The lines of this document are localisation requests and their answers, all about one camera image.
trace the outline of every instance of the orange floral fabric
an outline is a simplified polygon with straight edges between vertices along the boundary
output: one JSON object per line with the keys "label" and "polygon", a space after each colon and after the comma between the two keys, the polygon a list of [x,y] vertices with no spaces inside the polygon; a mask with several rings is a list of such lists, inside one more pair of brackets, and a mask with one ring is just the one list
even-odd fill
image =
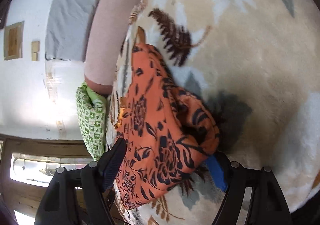
{"label": "orange floral fabric", "polygon": [[132,51],[132,83],[122,99],[117,127],[127,153],[116,183],[133,209],[161,197],[189,175],[219,143],[219,129],[195,95],[178,87],[158,50],[144,43]]}

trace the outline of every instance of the gray fabric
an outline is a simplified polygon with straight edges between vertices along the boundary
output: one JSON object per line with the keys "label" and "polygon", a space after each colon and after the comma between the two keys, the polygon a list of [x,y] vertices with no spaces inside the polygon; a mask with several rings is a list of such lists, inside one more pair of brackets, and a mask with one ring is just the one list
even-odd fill
{"label": "gray fabric", "polygon": [[53,0],[45,41],[46,59],[84,61],[99,0]]}

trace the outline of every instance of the metal screw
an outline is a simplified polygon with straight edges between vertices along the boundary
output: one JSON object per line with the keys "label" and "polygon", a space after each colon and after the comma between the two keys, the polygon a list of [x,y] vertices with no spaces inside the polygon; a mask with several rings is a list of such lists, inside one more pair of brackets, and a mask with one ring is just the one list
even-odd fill
{"label": "metal screw", "polygon": [[239,167],[239,163],[236,161],[231,162],[231,166],[234,168],[238,168]]}
{"label": "metal screw", "polygon": [[92,161],[89,163],[89,167],[94,168],[98,165],[98,163],[96,161]]}
{"label": "metal screw", "polygon": [[265,167],[263,168],[263,170],[265,170],[266,172],[271,172],[271,167],[265,166]]}
{"label": "metal screw", "polygon": [[64,172],[64,167],[59,167],[58,169],[57,169],[57,173],[63,173]]}

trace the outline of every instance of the light switch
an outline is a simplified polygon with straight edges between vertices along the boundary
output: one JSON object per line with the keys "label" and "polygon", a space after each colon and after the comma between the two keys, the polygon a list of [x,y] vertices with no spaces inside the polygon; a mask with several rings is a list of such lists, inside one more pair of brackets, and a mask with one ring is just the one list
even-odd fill
{"label": "light switch", "polygon": [[40,41],[34,41],[31,43],[31,60],[39,60],[39,51],[40,51]]}

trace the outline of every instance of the folded orange cloth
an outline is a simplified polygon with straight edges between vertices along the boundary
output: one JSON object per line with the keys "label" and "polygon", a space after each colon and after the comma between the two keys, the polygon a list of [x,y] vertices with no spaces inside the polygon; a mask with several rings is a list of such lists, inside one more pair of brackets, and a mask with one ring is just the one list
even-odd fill
{"label": "folded orange cloth", "polygon": [[124,207],[133,209],[187,179],[215,152],[219,129],[202,101],[175,85],[157,49],[144,43],[133,48],[122,104],[116,139],[125,139],[127,153],[116,183]]}

